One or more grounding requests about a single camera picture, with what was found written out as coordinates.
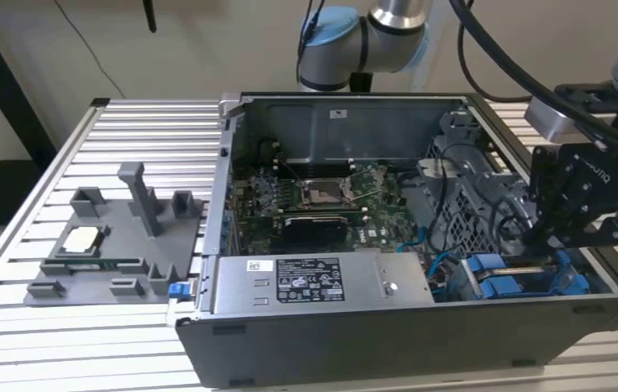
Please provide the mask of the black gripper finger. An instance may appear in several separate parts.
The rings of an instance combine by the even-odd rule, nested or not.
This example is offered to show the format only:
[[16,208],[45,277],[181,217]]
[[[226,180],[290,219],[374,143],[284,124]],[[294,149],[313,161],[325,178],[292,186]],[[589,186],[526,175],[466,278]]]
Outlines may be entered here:
[[542,246],[553,229],[554,201],[560,192],[562,169],[558,147],[538,146],[532,155],[532,178],[529,184],[530,200],[536,203],[537,221],[525,232],[522,242],[528,247]]
[[588,228],[562,236],[565,247],[617,247],[618,246],[618,212],[604,219],[598,228]]

